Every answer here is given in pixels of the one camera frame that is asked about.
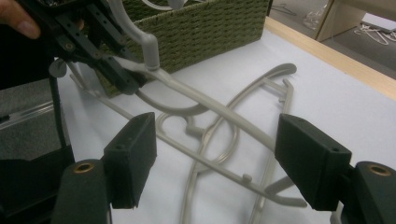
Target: wire hanger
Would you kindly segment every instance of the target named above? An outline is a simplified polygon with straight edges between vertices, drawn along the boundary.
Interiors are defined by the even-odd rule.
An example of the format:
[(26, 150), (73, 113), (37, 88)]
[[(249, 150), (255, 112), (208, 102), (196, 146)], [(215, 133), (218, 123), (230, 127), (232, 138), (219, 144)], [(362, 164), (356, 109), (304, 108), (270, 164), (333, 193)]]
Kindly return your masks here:
[[(376, 37), (374, 37), (373, 35), (371, 35), (372, 32), (375, 32), (381, 39), (378, 39)], [(375, 42), (377, 42), (378, 44), (381, 45), (389, 45), (388, 40), (381, 35), (381, 32), (379, 29), (371, 29), (370, 26), (368, 25), (361, 25), (361, 28), (359, 30), (355, 30), (353, 33), (355, 33), (356, 35), (361, 35), (361, 34), (367, 34), (368, 36), (370, 36), (370, 38), (372, 38)]]

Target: black mount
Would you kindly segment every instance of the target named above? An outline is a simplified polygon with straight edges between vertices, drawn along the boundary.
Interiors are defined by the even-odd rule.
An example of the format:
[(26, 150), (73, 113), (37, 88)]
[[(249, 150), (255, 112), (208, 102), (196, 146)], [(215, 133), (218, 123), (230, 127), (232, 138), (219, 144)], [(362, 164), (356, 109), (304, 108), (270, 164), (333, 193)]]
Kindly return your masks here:
[(396, 223), (396, 172), (372, 161), (349, 165), (352, 153), (304, 119), (282, 114), (276, 159), (313, 209), (344, 204), (345, 224)]
[[(134, 94), (147, 82), (143, 74), (127, 71), (98, 48), (105, 43), (116, 55), (136, 61), (106, 0), (18, 0), (41, 28), (47, 53), (66, 62), (82, 62), (100, 72), (120, 92)], [(76, 25), (84, 21), (88, 33)]]

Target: white table surface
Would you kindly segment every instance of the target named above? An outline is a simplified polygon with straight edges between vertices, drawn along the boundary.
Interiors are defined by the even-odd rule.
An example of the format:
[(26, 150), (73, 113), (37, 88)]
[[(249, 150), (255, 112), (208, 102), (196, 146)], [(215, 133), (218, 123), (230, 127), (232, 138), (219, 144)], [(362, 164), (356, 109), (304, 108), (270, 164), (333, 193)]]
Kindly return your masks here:
[[(351, 150), (352, 165), (358, 161), (376, 161), (396, 169), (396, 102), (266, 30), (259, 41), (185, 68), (173, 76), (226, 105), (251, 81), (281, 63), (294, 63), (298, 68), (295, 74), (286, 77), (295, 89), (292, 115), (307, 119)], [(95, 85), (92, 71), (83, 67), (82, 71)], [(127, 120), (80, 90), (70, 77), (60, 79), (59, 86), (76, 160), (101, 158), (103, 148)], [(194, 105), (157, 81), (147, 84), (142, 91), (163, 104)], [(258, 89), (235, 111), (275, 137), (282, 108), (278, 96), (274, 91)], [(133, 115), (149, 111), (160, 115), (136, 96), (121, 95), (112, 101)], [(214, 113), (198, 116), (197, 126), (207, 127), (214, 117)], [(166, 124), (171, 136), (186, 146), (198, 147), (197, 140), (183, 133), (183, 119), (171, 118)], [(227, 126), (223, 126), (206, 155), (210, 159), (219, 154), (224, 141), (230, 137)], [(161, 140), (157, 140), (157, 147), (158, 157), (139, 207), (113, 210), (114, 223), (178, 223), (191, 159)], [(254, 183), (260, 183), (269, 153), (243, 133), (239, 148), (224, 166), (238, 175), (250, 174)], [(275, 179), (284, 175), (277, 166)], [(300, 197), (297, 188), (288, 189), (282, 195)], [(216, 173), (204, 174), (195, 191), (191, 223), (248, 223), (255, 198), (254, 193)], [(309, 206), (294, 208), (267, 202), (261, 223), (329, 223), (329, 216), (330, 213), (317, 212)]]

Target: green wicker basket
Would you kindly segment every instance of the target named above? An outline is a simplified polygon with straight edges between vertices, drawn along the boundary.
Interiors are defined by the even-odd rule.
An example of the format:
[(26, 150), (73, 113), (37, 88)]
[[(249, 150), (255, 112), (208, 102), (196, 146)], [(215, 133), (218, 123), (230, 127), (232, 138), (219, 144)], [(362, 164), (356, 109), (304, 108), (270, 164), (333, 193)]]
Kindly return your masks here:
[[(166, 6), (166, 0), (153, 3)], [(124, 0), (131, 20), (158, 38), (161, 68), (173, 73), (186, 66), (256, 41), (262, 36), (269, 0), (190, 0), (180, 10), (161, 12), (141, 0)], [(143, 59), (142, 50), (128, 38), (128, 48)], [(117, 94), (108, 88), (109, 96)]]

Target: human hand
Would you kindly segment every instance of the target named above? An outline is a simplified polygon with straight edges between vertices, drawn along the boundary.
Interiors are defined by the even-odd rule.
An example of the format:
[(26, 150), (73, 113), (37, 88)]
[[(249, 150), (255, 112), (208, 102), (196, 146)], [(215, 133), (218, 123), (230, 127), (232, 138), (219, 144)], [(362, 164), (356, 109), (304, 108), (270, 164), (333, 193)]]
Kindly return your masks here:
[(40, 37), (40, 28), (15, 0), (0, 0), (0, 24), (6, 24), (31, 38)]

